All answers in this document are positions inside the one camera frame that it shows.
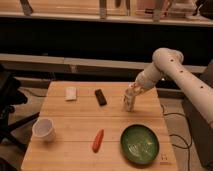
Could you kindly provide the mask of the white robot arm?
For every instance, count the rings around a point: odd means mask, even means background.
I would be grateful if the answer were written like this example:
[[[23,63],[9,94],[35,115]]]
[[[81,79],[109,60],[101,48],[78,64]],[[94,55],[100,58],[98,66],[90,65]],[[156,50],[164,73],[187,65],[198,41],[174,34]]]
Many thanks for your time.
[[[140,72],[135,81],[125,90],[124,108],[134,108],[135,97],[152,89],[165,75],[169,76],[182,90],[213,129],[213,88],[194,76],[183,65],[180,51],[159,48],[152,55],[152,63]]]

